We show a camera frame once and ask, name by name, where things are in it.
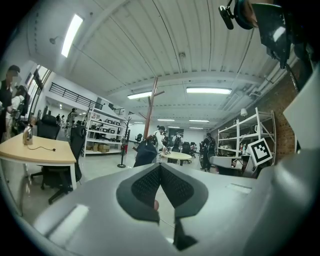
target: cable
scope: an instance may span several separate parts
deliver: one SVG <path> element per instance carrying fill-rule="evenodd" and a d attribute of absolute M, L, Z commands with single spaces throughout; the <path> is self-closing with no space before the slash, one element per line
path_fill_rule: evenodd
<path fill-rule="evenodd" d="M 53 149 L 48 149 L 48 148 L 45 148 L 45 147 L 43 147 L 43 146 L 38 146 L 38 147 L 36 147 L 36 148 L 30 148 L 27 144 L 25 144 L 27 147 L 28 147 L 28 149 L 30 149 L 30 150 L 37 150 L 37 149 L 40 149 L 40 148 L 43 148 L 43 149 L 45 149 L 45 150 L 49 150 L 49 151 L 56 151 L 56 149 L 55 148 L 53 148 Z"/>

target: black stand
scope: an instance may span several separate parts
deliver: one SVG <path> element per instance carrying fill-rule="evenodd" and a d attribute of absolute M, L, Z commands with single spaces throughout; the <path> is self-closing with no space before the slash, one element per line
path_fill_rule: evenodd
<path fill-rule="evenodd" d="M 124 137 L 126 137 L 126 141 L 128 142 L 129 141 L 129 134 L 128 134 L 128 128 L 129 128 L 129 121 L 131 120 L 131 118 L 129 117 L 129 119 L 127 120 L 126 122 L 126 129 L 125 129 L 125 134 L 124 134 Z M 119 163 L 117 165 L 117 167 L 119 168 L 125 168 L 126 165 L 124 164 L 124 155 L 125 155 L 125 145 L 126 145 L 126 142 L 122 142 L 122 152 L 121 152 L 121 163 Z"/>

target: railing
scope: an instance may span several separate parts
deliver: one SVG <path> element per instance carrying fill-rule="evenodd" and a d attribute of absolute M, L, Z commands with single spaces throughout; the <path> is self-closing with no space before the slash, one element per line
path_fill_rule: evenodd
<path fill-rule="evenodd" d="M 114 108 L 112 109 L 114 111 L 114 113 L 116 113 L 118 116 L 121 116 L 124 114 L 125 109 L 124 108 Z"/>
<path fill-rule="evenodd" d="M 68 90 L 66 88 L 63 88 L 62 86 L 56 84 L 56 83 L 52 83 L 49 92 L 52 92 L 54 94 L 57 94 L 63 98 L 66 98 L 68 100 L 71 100 L 73 102 L 82 104 L 88 108 L 96 108 L 99 110 L 102 110 L 102 105 L 92 101 L 91 99 L 88 99 L 86 97 L 83 97 L 71 90 Z"/>

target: cardboard box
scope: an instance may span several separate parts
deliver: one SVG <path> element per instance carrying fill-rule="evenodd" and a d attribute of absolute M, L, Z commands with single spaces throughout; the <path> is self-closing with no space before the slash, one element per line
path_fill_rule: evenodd
<path fill-rule="evenodd" d="M 109 152 L 110 146 L 109 146 L 109 145 L 106 145 L 106 144 L 99 144 L 98 150 L 99 150 L 101 153 L 106 153 L 106 152 Z"/>
<path fill-rule="evenodd" d="M 98 146 L 99 146 L 98 143 L 94 143 L 94 146 L 93 146 L 93 151 L 94 152 L 98 151 Z"/>

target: brick wall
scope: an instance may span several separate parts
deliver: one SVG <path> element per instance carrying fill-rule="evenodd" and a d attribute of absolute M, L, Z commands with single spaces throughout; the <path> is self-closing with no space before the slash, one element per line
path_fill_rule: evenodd
<path fill-rule="evenodd" d="M 297 62 L 292 68 L 292 71 L 297 79 L 299 79 L 300 76 L 300 67 L 301 64 Z M 254 104 L 254 106 L 247 109 L 247 117 L 255 114 L 256 107 L 262 112 L 270 112 L 273 110 L 276 128 L 276 162 L 281 160 L 284 156 L 293 154 L 295 152 L 295 134 L 287 122 L 283 112 L 294 100 L 296 95 L 297 93 L 295 87 L 292 83 L 290 75 L 287 73 L 273 89 L 271 89 L 256 104 Z M 242 116 L 238 116 L 238 118 L 240 121 L 243 120 Z M 231 126 L 232 124 L 233 121 L 230 121 L 219 127 L 219 129 L 222 130 L 225 127 Z"/>

